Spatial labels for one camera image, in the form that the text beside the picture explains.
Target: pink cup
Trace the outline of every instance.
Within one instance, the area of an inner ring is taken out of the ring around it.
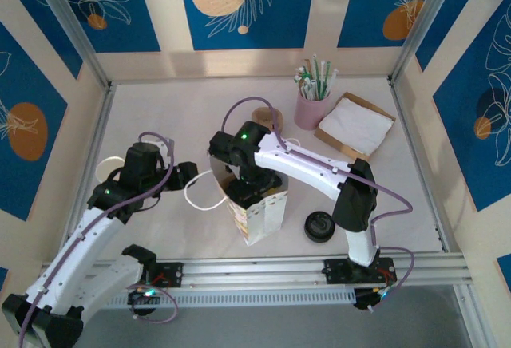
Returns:
[[[325,117],[330,96],[321,101],[309,101],[298,92],[296,100],[295,123],[303,130],[314,130]]]

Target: white paper bag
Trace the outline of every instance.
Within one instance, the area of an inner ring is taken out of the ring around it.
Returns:
[[[225,163],[215,158],[210,158],[210,164],[219,190],[222,191],[223,195],[226,195],[224,188],[236,176],[234,173],[227,171]],[[270,190],[259,203],[253,204],[246,210],[229,198],[225,200],[234,222],[248,246],[266,238],[282,227],[284,212],[286,211],[288,179],[287,176],[278,172],[277,175],[282,180],[282,185]]]

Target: wall decoration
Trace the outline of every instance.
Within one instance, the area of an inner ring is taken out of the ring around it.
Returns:
[[[501,268],[502,274],[504,275],[504,280],[507,283],[509,290],[511,291],[511,254],[501,256],[497,259],[497,261]]]
[[[0,24],[0,209],[26,220],[67,104]]]
[[[401,46],[424,0],[350,0],[338,47]]]
[[[7,279],[7,272],[8,270],[6,268],[0,267],[0,293],[2,293],[3,283],[5,283]]]
[[[311,0],[184,0],[195,50],[303,48]]]
[[[67,1],[98,53],[160,51],[145,0]],[[46,1],[22,2],[53,45],[61,32]]]
[[[478,211],[511,193],[511,0],[434,94]]]
[[[436,53],[440,44],[449,33],[450,28],[458,18],[469,0],[445,0],[438,11],[437,17],[429,28],[415,56],[422,70],[425,70]]]

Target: cardboard tray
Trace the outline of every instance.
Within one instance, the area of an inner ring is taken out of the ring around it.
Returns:
[[[393,123],[396,121],[396,118],[392,117],[389,113],[386,113],[385,111],[380,109],[378,106],[373,105],[372,103],[366,101],[365,99],[362,99],[361,97],[357,97],[356,95],[354,95],[352,93],[344,93],[337,100],[337,102],[335,102],[335,106],[337,106],[339,104],[339,102],[341,101],[341,99],[343,99],[343,98],[348,98],[350,101],[352,101],[353,103],[356,103],[359,106],[365,107],[366,109],[369,109],[369,110],[374,111],[378,114],[381,114],[384,117],[390,118]],[[349,156],[352,159],[360,158],[360,159],[364,159],[364,160],[369,160],[369,157],[370,157],[369,155],[362,154],[361,152],[358,152],[358,151],[352,149],[350,146],[347,146],[347,145],[339,142],[338,140],[336,140],[334,137],[332,137],[329,134],[327,134],[326,132],[324,132],[319,127],[316,129],[314,135],[319,140],[322,140],[329,146],[335,148],[336,150],[342,152],[343,154]]]

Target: white table surface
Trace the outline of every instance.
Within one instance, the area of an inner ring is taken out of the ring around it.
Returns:
[[[342,93],[349,91],[398,116],[385,78],[341,79],[335,90],[332,105]],[[295,125],[296,86],[290,78],[274,77],[119,85],[99,160],[109,156],[124,157],[140,132],[154,131],[176,142],[176,162],[190,160],[197,163],[200,172],[205,171],[209,168],[206,154],[209,140],[220,129],[224,114],[232,104],[249,96],[265,97],[282,111],[284,137],[298,138],[303,147],[321,155],[350,160],[316,139],[313,132],[303,131]],[[227,131],[235,133],[260,106],[258,102],[239,106],[229,118]],[[378,243],[413,251],[440,251],[434,216],[399,119],[371,156],[370,165],[379,184],[404,195],[414,205],[411,214],[377,223]],[[190,189],[190,196],[203,207],[221,199],[211,175],[199,180]],[[378,194],[377,201],[375,215],[402,207],[398,201],[382,193]],[[334,205],[321,192],[290,179],[282,229],[247,247],[226,205],[200,212],[185,201],[183,192],[166,192],[154,209],[132,217],[104,250],[101,259],[115,259],[132,243],[154,251],[162,259],[345,254],[347,241],[340,228],[337,227],[332,239],[323,244],[311,242],[303,232],[308,214],[317,210],[331,213]]]

